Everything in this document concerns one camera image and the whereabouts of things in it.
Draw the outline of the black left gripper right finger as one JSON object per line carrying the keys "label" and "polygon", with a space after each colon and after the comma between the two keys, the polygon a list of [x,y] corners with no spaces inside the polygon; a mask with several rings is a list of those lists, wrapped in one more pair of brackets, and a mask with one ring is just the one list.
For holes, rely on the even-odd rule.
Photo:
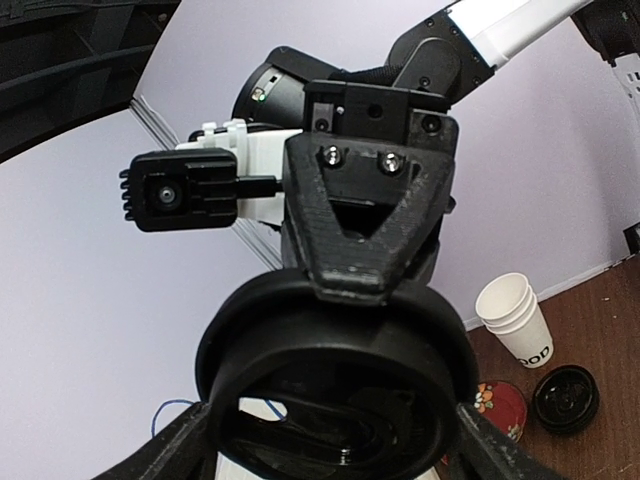
{"label": "black left gripper right finger", "polygon": [[456,407],[459,437],[448,454],[448,475],[459,480],[562,480],[503,434],[472,405]]}

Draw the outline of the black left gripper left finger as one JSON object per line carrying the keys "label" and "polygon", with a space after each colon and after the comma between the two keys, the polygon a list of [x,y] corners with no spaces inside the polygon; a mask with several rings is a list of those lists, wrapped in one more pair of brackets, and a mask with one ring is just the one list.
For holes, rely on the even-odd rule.
{"label": "black left gripper left finger", "polygon": [[215,449],[207,439],[210,405],[196,402],[97,480],[202,480],[215,478]]}

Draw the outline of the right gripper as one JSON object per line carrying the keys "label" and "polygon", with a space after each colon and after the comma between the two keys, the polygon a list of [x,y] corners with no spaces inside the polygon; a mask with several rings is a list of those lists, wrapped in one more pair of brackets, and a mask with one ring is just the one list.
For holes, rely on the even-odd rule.
{"label": "right gripper", "polygon": [[306,86],[303,131],[284,146],[283,264],[318,298],[378,305],[431,279],[455,172],[449,108],[416,90]]}

